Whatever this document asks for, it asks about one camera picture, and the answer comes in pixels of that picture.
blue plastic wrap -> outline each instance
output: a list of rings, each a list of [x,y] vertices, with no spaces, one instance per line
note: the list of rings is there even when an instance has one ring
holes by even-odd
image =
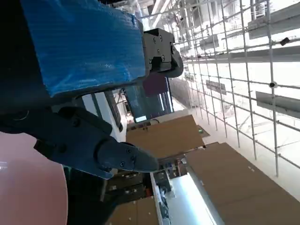
[[[50,96],[145,76],[137,19],[95,0],[21,0]]]

purple panel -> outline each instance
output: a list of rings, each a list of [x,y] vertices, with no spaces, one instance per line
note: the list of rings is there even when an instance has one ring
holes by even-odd
[[[142,86],[146,97],[152,97],[168,91],[168,85],[165,77],[161,73],[150,73],[143,81]]]

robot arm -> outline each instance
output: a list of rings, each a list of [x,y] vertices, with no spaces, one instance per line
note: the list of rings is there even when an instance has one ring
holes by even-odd
[[[93,1],[91,5],[85,5],[88,1],[70,0],[61,2],[63,5],[55,1],[21,2],[5,1],[0,12],[5,18],[1,25],[6,43],[2,49],[5,60],[1,61],[0,131],[27,133],[37,138],[35,149],[48,159],[104,179],[113,176],[112,168],[140,172],[158,169],[157,159],[129,143],[117,142],[110,136],[111,125],[94,114],[78,107],[65,107],[58,113],[50,108],[85,94],[135,84],[152,73],[181,75],[183,63],[173,46],[173,34],[161,29],[143,32],[143,26],[136,25],[137,19],[132,15]],[[113,17],[103,22],[108,15]],[[120,27],[123,34],[134,34],[140,44],[122,35],[114,36],[119,30],[106,23],[124,25]],[[109,49],[119,43],[136,46],[137,50],[119,45],[122,51],[128,51],[130,59],[123,57],[124,52],[103,51],[106,45]],[[110,62],[110,67],[99,69],[98,65],[105,64],[101,60]],[[116,73],[122,82],[102,82],[103,77]],[[130,80],[133,73],[137,77]],[[70,77],[76,85],[72,86]],[[52,78],[71,88],[50,93],[47,81]]]

screw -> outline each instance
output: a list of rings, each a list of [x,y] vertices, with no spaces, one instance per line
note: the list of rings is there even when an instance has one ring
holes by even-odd
[[[75,118],[72,122],[72,125],[77,128],[80,125],[80,120],[78,118]]]

scaffolding pole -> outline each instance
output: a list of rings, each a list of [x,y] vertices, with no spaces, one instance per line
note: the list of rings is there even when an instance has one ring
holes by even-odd
[[[267,33],[269,38],[269,53],[270,53],[270,73],[271,73],[271,83],[274,83],[274,73],[273,73],[273,48],[272,48],[272,35],[270,31],[271,23],[271,13],[270,13],[270,0],[267,0]],[[276,176],[279,176],[278,170],[278,146],[277,146],[277,127],[276,127],[276,98],[275,98],[275,86],[272,86],[272,106],[273,106],[273,127],[274,127],[274,149],[275,149],[275,167]]]
[[[222,18],[224,18],[223,0],[221,0],[221,9],[222,9]],[[223,27],[224,27],[227,55],[229,55],[227,32],[226,32],[226,25],[225,25],[224,20],[223,20]],[[229,67],[229,75],[230,75],[231,90],[232,90],[232,100],[233,100],[233,110],[234,110],[234,117],[235,117],[236,135],[237,135],[237,139],[238,139],[238,146],[240,148],[240,136],[239,136],[239,130],[238,130],[238,119],[237,119],[237,116],[236,116],[235,97],[234,97],[234,91],[233,91],[233,77],[232,77],[232,73],[231,73],[231,64],[230,64],[229,58],[228,58],[228,67]]]
[[[253,113],[252,113],[252,102],[251,102],[251,89],[249,83],[249,69],[248,69],[248,55],[246,49],[246,35],[245,35],[245,26],[244,26],[244,15],[243,15],[243,4],[242,0],[240,0],[240,16],[242,21],[243,27],[243,41],[244,41],[244,52],[245,52],[245,63],[246,63],[246,74],[247,74],[247,84],[248,84],[248,94],[249,94],[249,105],[250,105],[250,118],[251,118],[251,128],[252,128],[252,138],[253,138],[253,152],[254,152],[254,159],[257,160],[256,154],[256,146],[255,146],[255,136],[254,136],[254,126],[253,126]]]
[[[209,6],[208,3],[207,3],[207,9],[208,9],[208,17],[209,17],[209,20],[210,20],[210,23],[211,23],[210,6]],[[212,36],[212,43],[213,43],[213,49],[214,49],[215,59],[217,59],[217,57],[216,57],[216,46],[215,46],[214,32],[213,32],[212,27],[210,27],[210,31],[211,31],[211,36]],[[223,96],[222,96],[222,89],[221,89],[220,75],[219,75],[219,67],[218,67],[217,61],[216,61],[216,69],[217,69],[217,80],[218,80],[219,88],[220,88],[220,98],[221,98],[221,106],[222,106],[222,113],[223,113],[223,120],[224,120],[225,136],[227,138],[227,128],[226,128],[226,122],[225,122]]]

